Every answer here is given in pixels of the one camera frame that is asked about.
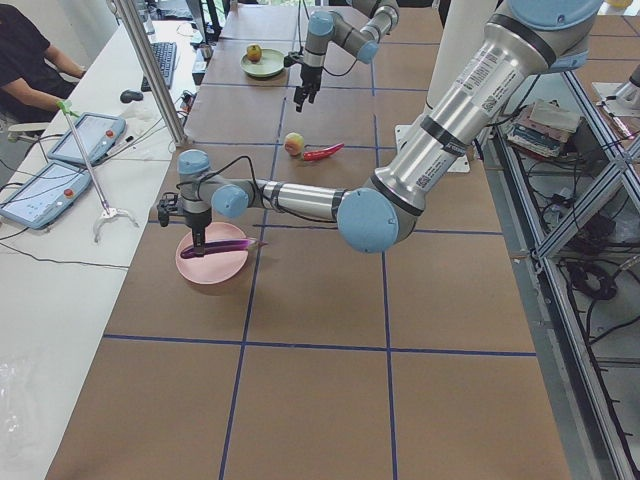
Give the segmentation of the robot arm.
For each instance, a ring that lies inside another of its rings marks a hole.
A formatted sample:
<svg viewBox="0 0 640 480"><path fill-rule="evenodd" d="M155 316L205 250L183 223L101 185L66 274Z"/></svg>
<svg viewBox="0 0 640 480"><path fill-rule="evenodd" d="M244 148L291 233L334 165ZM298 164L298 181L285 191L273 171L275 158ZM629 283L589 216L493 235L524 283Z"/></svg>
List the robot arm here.
<svg viewBox="0 0 640 480"><path fill-rule="evenodd" d="M204 152L182 153L178 212L192 232L183 256L232 250L230 241L207 240L213 215L235 218L258 207L335 223L360 252L379 253L404 240L425 210L427 193L527 77L585 62L599 7L596 1L503 2L488 18L479 48L441 99L413 122L393 160L360 188L227 179Z"/></svg>
<svg viewBox="0 0 640 480"><path fill-rule="evenodd" d="M324 73L342 77L349 74L357 62L371 64L382 38L395 29L400 18L396 1L347 1L347 4L368 18L364 26L356 28L336 10L314 11L308 18L305 42L299 41L298 50L284 57L285 68L300 66L301 84L295 88L293 97L298 113L306 101L314 103ZM333 73L325 66L331 43L354 58L344 73Z"/></svg>

